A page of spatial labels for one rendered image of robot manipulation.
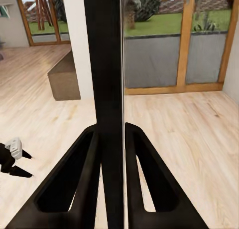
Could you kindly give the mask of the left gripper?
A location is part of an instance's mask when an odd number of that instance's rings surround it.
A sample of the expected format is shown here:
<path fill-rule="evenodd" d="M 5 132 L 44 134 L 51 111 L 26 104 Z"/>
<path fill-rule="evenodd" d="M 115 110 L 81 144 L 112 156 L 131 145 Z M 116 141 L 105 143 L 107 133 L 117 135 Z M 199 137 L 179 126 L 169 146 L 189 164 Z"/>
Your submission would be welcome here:
<path fill-rule="evenodd" d="M 0 171 L 3 173 L 10 174 L 12 176 L 19 176 L 19 177 L 32 177 L 32 174 L 23 170 L 18 166 L 14 166 L 16 160 L 9 149 L 5 148 L 6 144 L 0 143 Z M 22 156 L 31 159 L 32 156 L 28 154 L 26 151 L 22 151 Z"/>

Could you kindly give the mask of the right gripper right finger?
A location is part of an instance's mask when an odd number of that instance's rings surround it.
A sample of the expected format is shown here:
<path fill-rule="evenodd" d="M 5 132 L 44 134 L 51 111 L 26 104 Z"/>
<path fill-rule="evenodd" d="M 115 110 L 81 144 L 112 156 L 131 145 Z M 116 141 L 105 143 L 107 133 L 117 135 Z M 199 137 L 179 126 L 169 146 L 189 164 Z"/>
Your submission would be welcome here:
<path fill-rule="evenodd" d="M 156 212 L 144 209 L 138 156 Z M 128 229 L 209 229 L 144 131 L 125 123 Z"/>

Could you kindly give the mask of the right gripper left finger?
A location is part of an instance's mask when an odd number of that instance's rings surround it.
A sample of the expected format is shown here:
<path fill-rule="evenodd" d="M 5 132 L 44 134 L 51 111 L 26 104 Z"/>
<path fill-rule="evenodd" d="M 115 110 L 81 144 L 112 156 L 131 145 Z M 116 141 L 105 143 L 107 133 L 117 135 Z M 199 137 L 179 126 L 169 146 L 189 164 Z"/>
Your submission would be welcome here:
<path fill-rule="evenodd" d="M 87 127 L 4 229 L 94 229 L 101 144 Z"/>

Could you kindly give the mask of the poster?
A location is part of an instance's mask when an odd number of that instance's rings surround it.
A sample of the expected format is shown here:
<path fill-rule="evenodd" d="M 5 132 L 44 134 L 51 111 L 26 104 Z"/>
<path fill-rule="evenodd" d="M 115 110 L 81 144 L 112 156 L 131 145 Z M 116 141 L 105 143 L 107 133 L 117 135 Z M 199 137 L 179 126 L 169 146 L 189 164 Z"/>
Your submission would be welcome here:
<path fill-rule="evenodd" d="M 84 0 L 108 229 L 124 229 L 124 0 Z"/>

